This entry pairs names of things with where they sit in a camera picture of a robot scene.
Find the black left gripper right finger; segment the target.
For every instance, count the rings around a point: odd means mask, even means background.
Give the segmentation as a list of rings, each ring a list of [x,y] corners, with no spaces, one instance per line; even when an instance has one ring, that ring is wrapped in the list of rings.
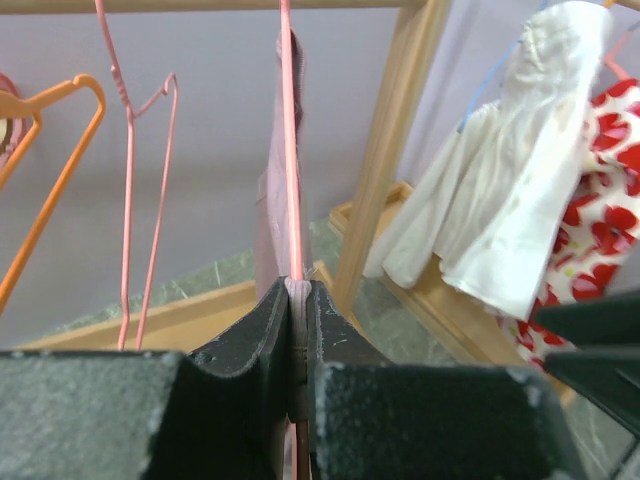
[[[582,479],[550,382],[527,367],[395,364],[314,282],[307,301],[317,479]]]

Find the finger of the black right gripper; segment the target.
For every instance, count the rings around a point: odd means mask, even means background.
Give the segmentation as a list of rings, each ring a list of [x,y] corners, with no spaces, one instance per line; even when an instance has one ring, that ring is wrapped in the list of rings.
[[[638,346],[639,291],[541,307],[533,321],[575,346]]]
[[[639,348],[599,347],[555,352],[544,369],[639,437]]]

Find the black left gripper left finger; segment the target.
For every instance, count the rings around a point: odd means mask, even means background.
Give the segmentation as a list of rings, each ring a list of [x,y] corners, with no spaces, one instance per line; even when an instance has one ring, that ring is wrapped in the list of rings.
[[[2,477],[280,477],[288,316],[277,281],[191,354],[3,353]]]

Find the mauve pink top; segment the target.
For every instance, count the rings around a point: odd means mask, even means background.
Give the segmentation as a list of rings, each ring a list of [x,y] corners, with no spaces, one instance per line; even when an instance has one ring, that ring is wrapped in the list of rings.
[[[302,88],[304,57],[296,34],[291,32],[292,72],[296,142],[303,122]],[[288,201],[286,189],[286,164],[284,150],[284,113],[281,78],[276,87],[276,100],[272,133],[266,170],[258,181],[256,198],[256,232],[254,239],[255,289],[259,303],[271,285],[281,276],[290,274],[290,248],[288,228]],[[307,216],[306,197],[303,193],[302,166],[298,154],[300,221],[302,253],[305,273],[310,278],[313,267],[311,238]]]

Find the orange hanger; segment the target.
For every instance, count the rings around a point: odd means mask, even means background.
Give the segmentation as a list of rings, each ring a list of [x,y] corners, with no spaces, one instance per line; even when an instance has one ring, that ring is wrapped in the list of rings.
[[[9,303],[10,297],[25,266],[33,254],[55,208],[58,206],[62,194],[101,126],[106,113],[106,97],[99,81],[86,73],[80,73],[71,80],[63,81],[29,98],[20,98],[7,91],[1,93],[1,116],[3,118],[11,120],[29,119],[31,121],[31,125],[25,133],[25,136],[1,166],[1,185],[5,186],[41,134],[44,126],[43,112],[47,108],[60,103],[83,89],[89,90],[92,93],[95,99],[95,110],[84,127],[68,159],[55,164],[59,168],[59,173],[57,175],[49,174],[47,176],[50,183],[50,190],[43,196],[44,203],[1,282],[2,308],[5,308]]]

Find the pink plastic hanger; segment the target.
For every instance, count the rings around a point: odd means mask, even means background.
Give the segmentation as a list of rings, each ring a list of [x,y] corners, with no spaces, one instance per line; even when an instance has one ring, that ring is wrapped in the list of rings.
[[[22,98],[21,92],[18,90],[12,80],[5,74],[1,74],[1,91],[10,93],[18,99]],[[27,133],[26,118],[1,118],[1,172],[9,173],[9,160],[14,154],[15,149],[24,139]]]

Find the red floral white dress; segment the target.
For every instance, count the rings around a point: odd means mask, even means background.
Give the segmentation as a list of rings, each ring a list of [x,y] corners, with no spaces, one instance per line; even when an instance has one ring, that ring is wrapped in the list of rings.
[[[533,318],[542,308],[603,296],[639,242],[639,82],[625,78],[591,100],[576,152],[581,178],[558,191],[567,205],[545,220],[541,240],[508,261],[506,285],[523,295],[527,312],[497,316],[498,325],[529,365],[570,350],[570,341]]]

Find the wooden clothes rack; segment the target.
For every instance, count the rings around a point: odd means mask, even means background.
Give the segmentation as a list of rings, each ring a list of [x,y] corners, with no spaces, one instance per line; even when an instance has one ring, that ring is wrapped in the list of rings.
[[[449,1],[403,1],[386,61],[361,176],[331,293],[349,316],[387,193],[451,10]],[[151,348],[193,349],[249,312],[251,281],[152,309]]]
[[[390,187],[378,221],[376,238],[412,192],[413,187],[406,182],[398,182]],[[330,211],[329,225],[339,236],[346,234],[353,203],[343,203]],[[382,282],[457,360],[501,366],[524,365],[523,359],[507,341],[494,317],[473,299],[456,292],[441,280],[438,257],[429,261],[417,284],[411,289],[397,286],[387,276],[382,277]],[[576,398],[576,393],[571,388],[553,377],[548,379],[564,407]]]

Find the white garment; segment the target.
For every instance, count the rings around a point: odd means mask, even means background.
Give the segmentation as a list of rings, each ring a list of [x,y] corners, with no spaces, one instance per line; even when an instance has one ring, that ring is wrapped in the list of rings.
[[[443,281],[523,319],[580,177],[584,122],[614,19],[565,1],[536,12],[502,61],[500,97],[469,113],[371,247],[368,278]]]

